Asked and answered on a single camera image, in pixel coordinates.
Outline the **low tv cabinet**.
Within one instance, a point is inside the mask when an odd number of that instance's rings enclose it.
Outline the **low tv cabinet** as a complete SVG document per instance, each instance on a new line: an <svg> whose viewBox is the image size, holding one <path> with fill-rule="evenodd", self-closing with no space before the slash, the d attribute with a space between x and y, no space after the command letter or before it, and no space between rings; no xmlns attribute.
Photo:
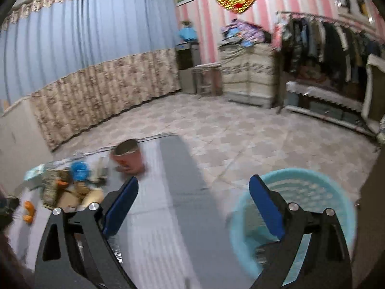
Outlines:
<svg viewBox="0 0 385 289"><path fill-rule="evenodd" d="M295 81L286 83L283 108L345 127L371 138L375 127L361 115L363 104L337 92Z"/></svg>

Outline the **brown patterned box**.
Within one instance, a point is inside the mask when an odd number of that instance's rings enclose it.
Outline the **brown patterned box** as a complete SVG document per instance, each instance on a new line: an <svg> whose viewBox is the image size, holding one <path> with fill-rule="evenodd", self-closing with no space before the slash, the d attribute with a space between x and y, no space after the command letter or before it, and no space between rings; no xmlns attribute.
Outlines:
<svg viewBox="0 0 385 289"><path fill-rule="evenodd" d="M64 170L47 169L42 176L42 201L43 206L53 210L58 202L60 190L66 189L71 182L68 168Z"/></svg>

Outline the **grey striped tablecloth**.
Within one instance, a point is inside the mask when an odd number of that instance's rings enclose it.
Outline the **grey striped tablecloth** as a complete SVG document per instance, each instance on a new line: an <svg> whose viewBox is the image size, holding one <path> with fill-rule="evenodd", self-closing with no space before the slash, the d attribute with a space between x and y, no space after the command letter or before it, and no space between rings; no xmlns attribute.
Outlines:
<svg viewBox="0 0 385 289"><path fill-rule="evenodd" d="M208 187L184 141L175 134L140 140L145 164L138 195L117 234L114 254L135 288L249 288L239 265L225 205ZM104 190L120 189L130 175L110 161ZM35 263L50 210L39 206L32 228L14 221L1 236L1 287L35 288Z"/></svg>

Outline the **blue crumpled plastic bag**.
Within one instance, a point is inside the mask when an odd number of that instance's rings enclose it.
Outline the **blue crumpled plastic bag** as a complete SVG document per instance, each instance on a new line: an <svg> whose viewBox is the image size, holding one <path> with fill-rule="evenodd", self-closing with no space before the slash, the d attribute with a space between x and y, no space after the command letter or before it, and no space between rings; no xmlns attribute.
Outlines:
<svg viewBox="0 0 385 289"><path fill-rule="evenodd" d="M70 167L73 181L86 181L90 174L88 165L84 161L76 161Z"/></svg>

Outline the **pile of colourful clothes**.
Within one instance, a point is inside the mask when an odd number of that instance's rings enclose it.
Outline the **pile of colourful clothes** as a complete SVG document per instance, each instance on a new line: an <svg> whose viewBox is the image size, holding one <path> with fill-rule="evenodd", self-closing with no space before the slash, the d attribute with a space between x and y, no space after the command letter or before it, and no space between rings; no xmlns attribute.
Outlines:
<svg viewBox="0 0 385 289"><path fill-rule="evenodd" d="M271 33L261 26L243 20L234 19L230 24L221 28L223 39L219 46L241 44L243 47L251 47L255 44L270 44Z"/></svg>

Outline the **beige patterned fabric wardrobe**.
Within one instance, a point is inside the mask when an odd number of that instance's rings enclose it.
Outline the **beige patterned fabric wardrobe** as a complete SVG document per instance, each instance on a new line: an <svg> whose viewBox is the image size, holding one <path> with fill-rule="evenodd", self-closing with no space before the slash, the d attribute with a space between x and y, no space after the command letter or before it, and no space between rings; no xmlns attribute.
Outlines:
<svg viewBox="0 0 385 289"><path fill-rule="evenodd" d="M278 88L277 60L269 44L231 44L219 48L222 89L232 102L272 108Z"/></svg>

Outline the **blue floral curtain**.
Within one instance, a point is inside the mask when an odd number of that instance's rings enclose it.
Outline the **blue floral curtain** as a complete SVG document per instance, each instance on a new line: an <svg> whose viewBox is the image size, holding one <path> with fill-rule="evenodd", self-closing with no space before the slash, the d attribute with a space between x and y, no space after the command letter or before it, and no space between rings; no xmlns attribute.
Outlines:
<svg viewBox="0 0 385 289"><path fill-rule="evenodd" d="M32 0L1 24L1 98L28 97L56 149L180 89L173 0Z"/></svg>

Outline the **small wooden side table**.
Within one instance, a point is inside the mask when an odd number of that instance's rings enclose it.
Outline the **small wooden side table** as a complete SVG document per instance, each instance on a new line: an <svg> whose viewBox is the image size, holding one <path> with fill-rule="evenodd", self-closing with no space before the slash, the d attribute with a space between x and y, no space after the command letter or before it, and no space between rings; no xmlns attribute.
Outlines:
<svg viewBox="0 0 385 289"><path fill-rule="evenodd" d="M192 77L199 96L218 97L223 94L221 63L206 63L192 68Z"/></svg>

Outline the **orange peel piece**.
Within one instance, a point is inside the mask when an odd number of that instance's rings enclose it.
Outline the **orange peel piece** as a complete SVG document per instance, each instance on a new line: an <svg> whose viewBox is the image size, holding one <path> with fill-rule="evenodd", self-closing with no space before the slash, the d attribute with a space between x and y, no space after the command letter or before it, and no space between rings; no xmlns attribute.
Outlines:
<svg viewBox="0 0 385 289"><path fill-rule="evenodd" d="M23 215L23 220L27 224L32 224L35 216L35 206L30 201L24 201L24 209L26 213Z"/></svg>

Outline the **clothes rack with garments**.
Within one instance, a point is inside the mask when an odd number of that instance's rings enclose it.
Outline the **clothes rack with garments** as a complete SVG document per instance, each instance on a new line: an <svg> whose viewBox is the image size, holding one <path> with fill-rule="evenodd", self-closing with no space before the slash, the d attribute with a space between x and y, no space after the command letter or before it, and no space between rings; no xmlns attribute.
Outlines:
<svg viewBox="0 0 385 289"><path fill-rule="evenodd" d="M384 41L326 16L277 11L273 49L283 110L288 81L337 92L363 104L361 115L384 137Z"/></svg>

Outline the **blue bag on dispenser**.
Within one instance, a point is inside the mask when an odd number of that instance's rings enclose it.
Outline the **blue bag on dispenser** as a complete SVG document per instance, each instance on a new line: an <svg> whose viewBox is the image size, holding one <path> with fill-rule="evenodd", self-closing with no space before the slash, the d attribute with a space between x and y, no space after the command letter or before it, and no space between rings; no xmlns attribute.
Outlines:
<svg viewBox="0 0 385 289"><path fill-rule="evenodd" d="M184 42L198 42L198 34L189 20L181 21L182 28L179 30L179 36Z"/></svg>

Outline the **black water dispenser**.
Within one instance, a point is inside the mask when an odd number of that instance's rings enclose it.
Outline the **black water dispenser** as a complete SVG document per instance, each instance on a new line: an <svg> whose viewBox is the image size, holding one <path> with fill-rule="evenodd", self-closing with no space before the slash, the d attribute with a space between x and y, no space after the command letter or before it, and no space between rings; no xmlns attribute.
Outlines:
<svg viewBox="0 0 385 289"><path fill-rule="evenodd" d="M196 80L193 76L193 68L201 64L199 43L194 41L178 44L176 46L176 59L182 92L196 94Z"/></svg>

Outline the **teal tissue box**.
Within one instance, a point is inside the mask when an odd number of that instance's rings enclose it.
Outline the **teal tissue box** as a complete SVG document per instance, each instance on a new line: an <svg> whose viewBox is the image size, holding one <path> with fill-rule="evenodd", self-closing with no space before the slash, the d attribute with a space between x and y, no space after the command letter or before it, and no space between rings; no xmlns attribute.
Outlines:
<svg viewBox="0 0 385 289"><path fill-rule="evenodd" d="M44 174L45 164L40 164L26 171L23 184L29 190L34 190L42 185L42 176Z"/></svg>

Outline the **white cabinet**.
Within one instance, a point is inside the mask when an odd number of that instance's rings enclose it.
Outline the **white cabinet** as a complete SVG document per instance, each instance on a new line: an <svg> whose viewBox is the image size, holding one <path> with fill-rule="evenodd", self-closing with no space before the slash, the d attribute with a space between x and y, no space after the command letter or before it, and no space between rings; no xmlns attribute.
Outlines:
<svg viewBox="0 0 385 289"><path fill-rule="evenodd" d="M19 194L26 171L51 160L52 152L26 96L1 115L1 189Z"/></svg>

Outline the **pink metal mug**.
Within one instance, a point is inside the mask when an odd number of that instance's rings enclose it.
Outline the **pink metal mug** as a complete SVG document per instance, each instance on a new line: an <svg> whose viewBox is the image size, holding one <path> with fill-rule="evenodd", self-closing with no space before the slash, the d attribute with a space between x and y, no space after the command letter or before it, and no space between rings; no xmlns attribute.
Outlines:
<svg viewBox="0 0 385 289"><path fill-rule="evenodd" d="M145 164L136 139L125 140L110 152L110 158L126 174L139 175L144 172Z"/></svg>

